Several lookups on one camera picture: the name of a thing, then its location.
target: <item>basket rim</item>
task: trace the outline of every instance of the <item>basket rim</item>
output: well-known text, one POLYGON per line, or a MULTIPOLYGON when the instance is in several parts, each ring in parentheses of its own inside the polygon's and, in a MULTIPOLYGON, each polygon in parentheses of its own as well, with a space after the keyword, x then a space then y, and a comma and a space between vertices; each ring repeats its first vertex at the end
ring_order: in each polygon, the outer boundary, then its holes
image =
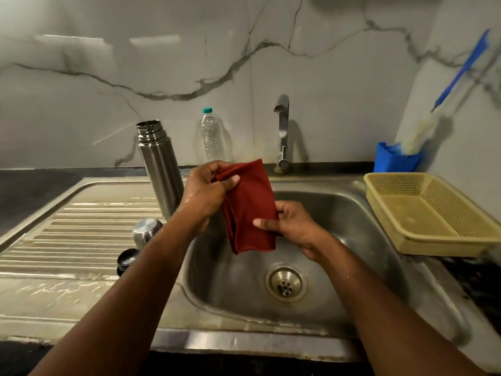
POLYGON ((367 191, 371 190, 373 196, 375 197, 376 201, 378 202, 380 208, 383 209, 385 212, 386 216, 390 219, 392 225, 397 229, 399 233, 404 235, 405 237, 411 239, 411 240, 419 240, 419 241, 426 241, 426 242, 441 242, 441 243, 471 243, 471 244, 477 244, 477 243, 485 243, 485 244, 499 244, 501 243, 501 226, 499 223, 489 216, 486 212, 484 212, 479 206, 477 206, 475 203, 470 201, 470 199, 465 196, 463 193, 461 193, 459 190, 454 188, 452 185, 450 185, 447 181, 444 179, 437 177, 436 175, 426 173, 426 172, 386 172, 386 173, 367 173, 364 175, 364 181, 365 184, 367 185, 367 191), (432 179, 440 182, 442 185, 447 187, 452 193, 454 193, 456 196, 460 197, 469 208, 471 208, 475 213, 479 214, 482 219, 485 220, 487 224, 489 224, 498 234, 497 237, 469 237, 469 236, 434 236, 434 235, 427 235, 427 234, 417 234, 417 233, 412 233, 408 230, 406 230, 402 225, 397 221, 391 210, 386 206, 385 202, 379 195, 379 193, 376 191, 376 188, 372 184, 371 178, 372 177, 378 177, 379 175, 410 175, 410 174, 416 174, 416 175, 422 175, 424 177, 431 177, 432 179))

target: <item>red cloth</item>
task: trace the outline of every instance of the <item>red cloth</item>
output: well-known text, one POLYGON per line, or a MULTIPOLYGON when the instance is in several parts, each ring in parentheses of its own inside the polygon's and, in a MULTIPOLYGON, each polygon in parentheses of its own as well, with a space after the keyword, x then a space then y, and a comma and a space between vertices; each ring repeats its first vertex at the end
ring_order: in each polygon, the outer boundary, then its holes
POLYGON ((222 203, 231 250, 235 254, 251 249, 273 251, 275 235, 252 224, 256 218, 278 219, 275 196, 263 161, 229 165, 216 174, 216 179, 222 181, 235 174, 240 176, 240 182, 228 191, 222 203))

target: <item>blue plastic container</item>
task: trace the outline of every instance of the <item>blue plastic container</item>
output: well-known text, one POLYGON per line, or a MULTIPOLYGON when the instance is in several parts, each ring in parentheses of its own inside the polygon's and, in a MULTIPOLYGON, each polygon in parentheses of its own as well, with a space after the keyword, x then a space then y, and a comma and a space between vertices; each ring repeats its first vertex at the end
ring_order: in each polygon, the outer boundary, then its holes
POLYGON ((374 161, 375 173, 408 172, 414 171, 423 157, 420 151, 415 155, 400 154, 400 148, 386 145, 386 142, 378 142, 376 160, 374 161))

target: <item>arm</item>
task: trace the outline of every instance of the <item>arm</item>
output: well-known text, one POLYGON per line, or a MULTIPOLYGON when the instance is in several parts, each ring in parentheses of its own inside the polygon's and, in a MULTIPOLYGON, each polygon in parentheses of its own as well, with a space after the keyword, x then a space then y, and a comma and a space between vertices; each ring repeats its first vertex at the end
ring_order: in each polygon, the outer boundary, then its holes
POLYGON ((393 294, 341 241, 318 226, 298 202, 276 202, 278 221, 254 225, 283 234, 329 275, 353 316, 377 375, 486 375, 393 294))
POLYGON ((210 183, 225 166, 215 161, 191 172, 181 205, 140 256, 30 373, 136 374, 146 358, 189 243, 207 226, 239 177, 210 183))

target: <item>threaded bottle neck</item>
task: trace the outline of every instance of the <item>threaded bottle neck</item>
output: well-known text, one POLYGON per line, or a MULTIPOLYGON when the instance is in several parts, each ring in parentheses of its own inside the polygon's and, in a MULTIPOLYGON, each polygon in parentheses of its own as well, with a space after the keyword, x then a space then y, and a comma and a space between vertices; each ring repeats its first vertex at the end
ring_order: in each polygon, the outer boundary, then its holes
POLYGON ((143 121, 136 124, 140 145, 160 144, 167 140, 167 133, 159 120, 143 121))

